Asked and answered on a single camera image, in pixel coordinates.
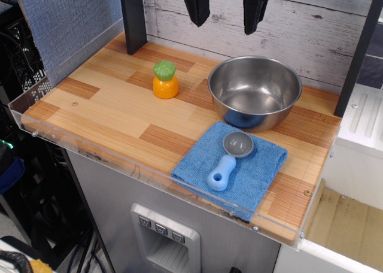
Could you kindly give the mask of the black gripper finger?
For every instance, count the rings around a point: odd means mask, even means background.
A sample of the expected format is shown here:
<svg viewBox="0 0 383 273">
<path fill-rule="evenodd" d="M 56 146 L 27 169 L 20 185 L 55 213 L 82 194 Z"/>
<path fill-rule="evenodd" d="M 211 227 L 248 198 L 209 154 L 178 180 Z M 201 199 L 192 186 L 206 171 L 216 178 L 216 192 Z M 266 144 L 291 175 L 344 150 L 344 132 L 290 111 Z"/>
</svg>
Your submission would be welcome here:
<svg viewBox="0 0 383 273">
<path fill-rule="evenodd" d="M 243 0 L 244 32 L 250 35 L 257 30 L 258 23 L 263 20 L 268 0 Z"/>
<path fill-rule="evenodd" d="M 191 21 L 202 26 L 210 15 L 209 0 L 184 0 Z"/>
</svg>

